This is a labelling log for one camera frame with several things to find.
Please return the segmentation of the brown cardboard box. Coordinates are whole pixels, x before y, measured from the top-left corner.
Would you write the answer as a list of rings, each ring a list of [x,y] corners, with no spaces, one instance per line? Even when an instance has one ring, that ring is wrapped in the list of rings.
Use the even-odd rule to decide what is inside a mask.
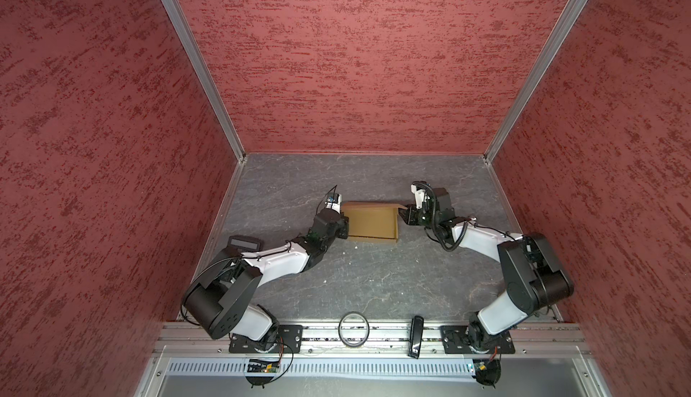
[[[390,243],[399,241],[401,204],[382,202],[347,202],[341,212],[349,220],[348,238],[358,242]]]

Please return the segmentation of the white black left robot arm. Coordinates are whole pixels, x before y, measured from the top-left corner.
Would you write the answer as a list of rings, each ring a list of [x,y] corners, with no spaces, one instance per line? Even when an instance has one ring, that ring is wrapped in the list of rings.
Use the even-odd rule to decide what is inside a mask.
[[[242,251],[230,244],[194,278],[181,300],[181,313],[211,339],[240,336],[260,352],[279,342],[279,322],[251,303],[255,292],[284,276],[298,275],[320,263],[337,239],[348,237],[348,218],[333,209],[316,214],[305,235],[268,251]]]

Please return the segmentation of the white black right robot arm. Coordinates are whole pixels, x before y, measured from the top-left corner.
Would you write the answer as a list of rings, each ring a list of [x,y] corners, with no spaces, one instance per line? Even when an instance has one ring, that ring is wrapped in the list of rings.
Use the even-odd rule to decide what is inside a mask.
[[[409,226],[421,226],[443,251],[470,249],[500,264],[504,291],[469,318],[467,341],[485,351],[512,327],[574,294],[575,285],[541,233],[511,233],[455,213],[444,188],[411,184],[415,203],[399,210]]]

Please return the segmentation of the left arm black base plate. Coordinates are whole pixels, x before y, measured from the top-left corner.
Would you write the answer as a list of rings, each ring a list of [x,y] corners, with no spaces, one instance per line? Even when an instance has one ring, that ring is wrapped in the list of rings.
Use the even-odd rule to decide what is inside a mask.
[[[298,354],[302,346],[302,325],[279,324],[272,326],[266,335],[253,340],[239,334],[230,335],[230,354]]]

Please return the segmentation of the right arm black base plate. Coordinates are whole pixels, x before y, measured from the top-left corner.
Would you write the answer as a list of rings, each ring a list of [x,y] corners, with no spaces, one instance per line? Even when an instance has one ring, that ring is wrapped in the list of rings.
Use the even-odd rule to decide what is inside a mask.
[[[505,330],[489,335],[480,325],[446,325],[440,327],[444,353],[447,355],[498,355],[515,354],[510,333]]]

